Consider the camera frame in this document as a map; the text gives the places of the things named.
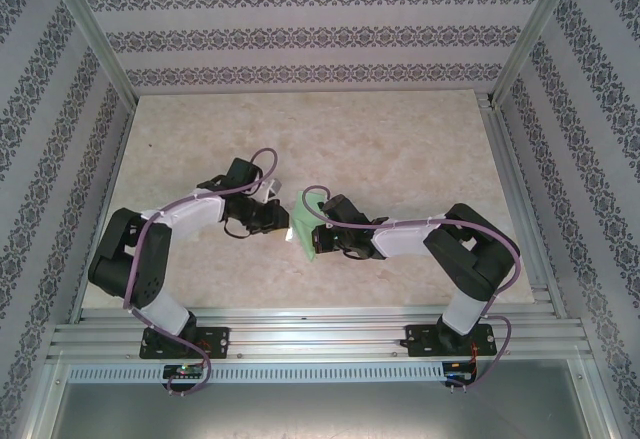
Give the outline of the light green cloth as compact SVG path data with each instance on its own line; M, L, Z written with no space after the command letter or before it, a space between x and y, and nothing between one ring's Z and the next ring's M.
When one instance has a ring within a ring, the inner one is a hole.
M309 192L306 195L306 201L313 212L320 214L321 211L318 204L325 201L325 196L323 194ZM324 222L321 219L311 214L304 206L302 192L299 192L293 212L291 213L291 227L309 261L313 261L316 257L312 242L312 232L317 226L323 224Z

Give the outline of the grey metal sheet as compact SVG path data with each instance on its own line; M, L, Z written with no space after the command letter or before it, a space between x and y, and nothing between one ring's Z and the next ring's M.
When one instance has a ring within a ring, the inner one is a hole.
M591 439L575 401L437 384L68 387L52 439Z

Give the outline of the aluminium mounting rail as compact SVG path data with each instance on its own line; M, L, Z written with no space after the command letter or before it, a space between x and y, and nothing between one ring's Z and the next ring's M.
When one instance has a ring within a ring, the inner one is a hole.
M405 360L399 342L409 324L433 323L437 306L316 309L197 309L199 324L230 330L231 362L367 362ZM491 320L505 357L575 359L592 345L579 319L561 318L550 302L503 304ZM138 361L143 326L116 309L87 309L76 324L58 325L49 361Z

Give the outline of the aluminium side rail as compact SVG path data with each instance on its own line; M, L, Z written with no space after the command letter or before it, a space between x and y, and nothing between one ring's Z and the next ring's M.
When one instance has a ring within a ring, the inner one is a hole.
M77 287L75 288L74 294L72 296L71 307L68 310L68 315L66 318L66 322L68 324L77 323L79 317L81 316L83 298L88 284L89 267L100 242L102 230L106 221L106 217L108 215L109 205L111 203L111 199L115 189L117 176L123 160L124 150L126 148L132 123L135 118L136 109L137 107L134 107L130 112L127 113L123 128L118 136L118 142L116 144L113 161L109 168L109 174L107 176L105 189L100 198L100 209L98 211L98 215L96 216L96 222L94 224L91 242L84 257L85 261L83 264L83 270L78 278Z
M476 93L476 100L531 287L535 291L544 288L549 295L555 315L560 319L567 319L568 315L561 300L557 281L504 119L501 112L496 111L492 106L488 94Z

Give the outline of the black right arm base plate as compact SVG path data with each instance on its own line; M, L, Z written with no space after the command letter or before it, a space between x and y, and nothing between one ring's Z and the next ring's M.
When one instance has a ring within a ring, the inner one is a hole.
M413 324L405 327L405 338L400 345L410 357L493 357L497 346L493 329L488 324L477 324L468 334L460 335L444 324Z

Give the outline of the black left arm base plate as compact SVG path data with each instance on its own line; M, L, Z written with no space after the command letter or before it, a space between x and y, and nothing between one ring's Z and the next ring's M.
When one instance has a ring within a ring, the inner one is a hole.
M225 359L230 330L223 327L185 329L180 338L203 350L210 359ZM198 359L201 355L192 348L146 328L139 349L141 359Z

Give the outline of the aluminium frame post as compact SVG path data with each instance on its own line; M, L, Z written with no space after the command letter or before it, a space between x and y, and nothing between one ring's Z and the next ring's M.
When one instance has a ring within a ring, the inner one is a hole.
M538 0L536 3L490 94L490 102L493 108L496 108L505 100L559 1Z
M96 19L87 0L63 0L92 48L111 83L129 110L136 108L139 96Z

